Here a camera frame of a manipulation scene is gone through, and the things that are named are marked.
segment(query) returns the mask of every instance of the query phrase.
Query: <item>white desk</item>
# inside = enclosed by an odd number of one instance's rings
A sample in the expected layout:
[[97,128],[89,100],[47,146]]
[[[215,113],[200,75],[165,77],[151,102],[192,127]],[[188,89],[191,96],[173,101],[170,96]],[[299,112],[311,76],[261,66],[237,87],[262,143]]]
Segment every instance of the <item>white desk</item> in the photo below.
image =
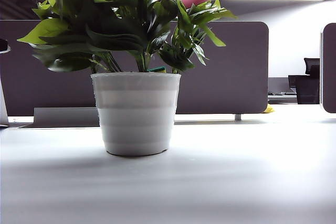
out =
[[178,115],[171,148],[126,158],[98,128],[1,132],[1,223],[336,223],[336,115]]
[[268,95],[269,101],[297,103],[296,95]]

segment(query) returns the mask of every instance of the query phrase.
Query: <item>potted plant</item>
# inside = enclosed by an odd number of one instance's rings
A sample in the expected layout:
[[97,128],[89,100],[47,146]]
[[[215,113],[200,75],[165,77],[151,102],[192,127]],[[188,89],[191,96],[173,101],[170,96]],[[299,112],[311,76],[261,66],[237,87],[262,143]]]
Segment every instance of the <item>potted plant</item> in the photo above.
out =
[[[181,0],[46,0],[33,11],[41,22],[19,41],[52,71],[92,70],[106,150],[130,156],[168,148],[180,73],[194,67],[193,54],[205,64],[206,35],[224,46],[206,23],[234,16],[218,0],[189,9]],[[139,72],[123,72],[114,51],[131,54]],[[155,54],[172,73],[149,69]]]

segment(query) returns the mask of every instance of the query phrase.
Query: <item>gray cubicle partition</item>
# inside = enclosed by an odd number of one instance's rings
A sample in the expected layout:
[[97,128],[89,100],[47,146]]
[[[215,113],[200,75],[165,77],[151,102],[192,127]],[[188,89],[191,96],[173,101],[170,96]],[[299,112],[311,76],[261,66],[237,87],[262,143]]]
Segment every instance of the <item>gray cubicle partition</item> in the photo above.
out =
[[[37,20],[1,20],[0,37],[12,50],[0,58],[0,73],[9,116],[33,115],[37,107],[94,106],[89,70],[56,73],[32,57],[28,44],[17,42]],[[268,28],[261,22],[212,22],[209,27],[226,47],[204,44],[204,67],[183,73],[177,113],[260,113],[267,106]],[[116,52],[123,70],[135,71],[131,56]],[[155,57],[151,67],[164,63]]]
[[321,37],[321,103],[336,113],[336,23],[326,25]]

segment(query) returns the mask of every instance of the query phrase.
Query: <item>white flower pot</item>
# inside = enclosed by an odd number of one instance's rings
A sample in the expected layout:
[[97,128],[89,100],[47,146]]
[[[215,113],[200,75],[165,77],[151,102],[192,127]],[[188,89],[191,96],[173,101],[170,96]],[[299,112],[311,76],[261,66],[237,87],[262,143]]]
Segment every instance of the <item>white flower pot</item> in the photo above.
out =
[[118,72],[91,77],[107,152],[144,156],[168,149],[181,75]]

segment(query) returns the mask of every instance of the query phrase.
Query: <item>black chair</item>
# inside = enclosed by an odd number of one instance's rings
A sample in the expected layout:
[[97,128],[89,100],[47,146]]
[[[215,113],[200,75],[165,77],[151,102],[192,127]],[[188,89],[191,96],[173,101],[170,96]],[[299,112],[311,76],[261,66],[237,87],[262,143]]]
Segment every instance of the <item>black chair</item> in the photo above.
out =
[[288,76],[288,86],[291,90],[296,92],[296,76]]
[[306,63],[306,72],[305,74],[313,75],[320,73],[320,58],[304,58]]
[[298,104],[320,103],[320,79],[312,76],[296,76]]

